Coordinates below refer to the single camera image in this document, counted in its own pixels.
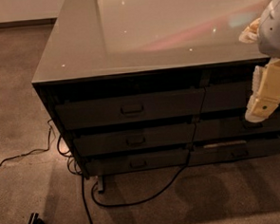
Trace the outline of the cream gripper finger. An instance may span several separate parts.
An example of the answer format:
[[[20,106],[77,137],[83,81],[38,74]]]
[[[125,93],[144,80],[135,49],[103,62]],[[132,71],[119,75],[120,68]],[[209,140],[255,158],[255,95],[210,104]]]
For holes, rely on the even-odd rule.
[[[239,35],[239,41],[245,44],[254,44],[258,40],[260,18],[253,20]]]
[[[252,74],[252,95],[245,119],[258,123],[270,117],[280,103],[280,70],[257,65]]]

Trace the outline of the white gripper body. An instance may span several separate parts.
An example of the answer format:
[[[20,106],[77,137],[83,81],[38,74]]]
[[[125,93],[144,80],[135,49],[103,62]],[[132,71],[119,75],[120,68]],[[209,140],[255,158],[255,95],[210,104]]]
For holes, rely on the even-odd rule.
[[[266,65],[266,69],[276,68],[280,70],[280,59],[279,58],[271,58]]]

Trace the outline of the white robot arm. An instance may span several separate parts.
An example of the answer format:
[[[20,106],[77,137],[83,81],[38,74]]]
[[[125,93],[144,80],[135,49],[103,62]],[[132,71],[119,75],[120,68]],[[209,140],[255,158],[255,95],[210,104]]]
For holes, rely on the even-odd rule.
[[[259,51],[271,57],[265,66],[257,65],[252,74],[252,95],[245,119],[258,123],[270,117],[280,104],[280,0],[271,0],[261,17],[239,35],[246,44],[257,43]]]

